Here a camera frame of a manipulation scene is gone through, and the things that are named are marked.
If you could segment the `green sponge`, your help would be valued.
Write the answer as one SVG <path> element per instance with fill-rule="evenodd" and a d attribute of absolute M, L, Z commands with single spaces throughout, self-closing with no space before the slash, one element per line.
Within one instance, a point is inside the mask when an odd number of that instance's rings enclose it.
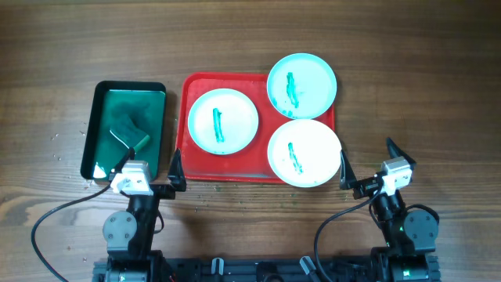
<path fill-rule="evenodd" d="M 138 153 L 150 141 L 150 136 L 138 128 L 127 115 L 121 115 L 110 126 L 110 134 L 128 149 Z"/>

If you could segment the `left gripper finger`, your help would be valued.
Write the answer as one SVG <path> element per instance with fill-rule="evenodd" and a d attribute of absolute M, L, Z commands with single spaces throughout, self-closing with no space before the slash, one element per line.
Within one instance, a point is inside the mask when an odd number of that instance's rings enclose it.
<path fill-rule="evenodd" d="M 182 154 L 179 148 L 175 150 L 171 159 L 171 164 L 168 171 L 168 179 L 170 181 L 170 185 L 175 191 L 186 191 L 187 182 L 182 168 Z"/>
<path fill-rule="evenodd" d="M 127 153 L 121 158 L 121 160 L 114 166 L 113 172 L 121 172 L 126 162 L 134 159 L 135 159 L 135 150 L 133 147 L 131 147 L 128 149 Z"/>

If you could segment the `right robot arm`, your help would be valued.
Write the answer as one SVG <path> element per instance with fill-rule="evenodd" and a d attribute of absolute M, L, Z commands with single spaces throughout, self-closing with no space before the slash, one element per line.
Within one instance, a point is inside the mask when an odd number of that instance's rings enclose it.
<path fill-rule="evenodd" d="M 389 159 L 380 171 L 357 179 L 345 152 L 341 152 L 342 190 L 367 199 L 369 214 L 384 236 L 386 245 L 366 256 L 335 258 L 330 269 L 337 281 L 439 281 L 436 249 L 440 218 L 423 204 L 406 205 L 401 190 L 413 181 L 416 161 L 391 138 L 386 139 Z"/>

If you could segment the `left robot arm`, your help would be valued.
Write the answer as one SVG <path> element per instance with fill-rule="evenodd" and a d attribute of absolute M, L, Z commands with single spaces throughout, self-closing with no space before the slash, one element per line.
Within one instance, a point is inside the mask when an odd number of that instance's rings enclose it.
<path fill-rule="evenodd" d="M 171 160 L 167 184 L 151 183 L 147 162 L 136 161 L 131 148 L 112 169 L 110 187 L 128 198 L 128 207 L 110 215 L 103 224 L 107 262 L 94 266 L 94 281 L 174 281 L 175 272 L 161 251 L 152 249 L 161 200 L 174 200 L 186 191 L 181 150 Z"/>

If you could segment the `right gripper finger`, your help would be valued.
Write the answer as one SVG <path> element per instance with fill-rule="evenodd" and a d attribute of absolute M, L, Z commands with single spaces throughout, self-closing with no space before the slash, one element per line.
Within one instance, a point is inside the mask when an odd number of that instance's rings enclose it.
<path fill-rule="evenodd" d="M 357 179 L 348 161 L 348 157 L 346 153 L 341 150 L 340 189 L 350 190 L 356 183 Z"/>
<path fill-rule="evenodd" d="M 386 146 L 391 158 L 403 157 L 409 163 L 411 169 L 416 167 L 416 161 L 401 150 L 390 137 L 386 138 Z"/>

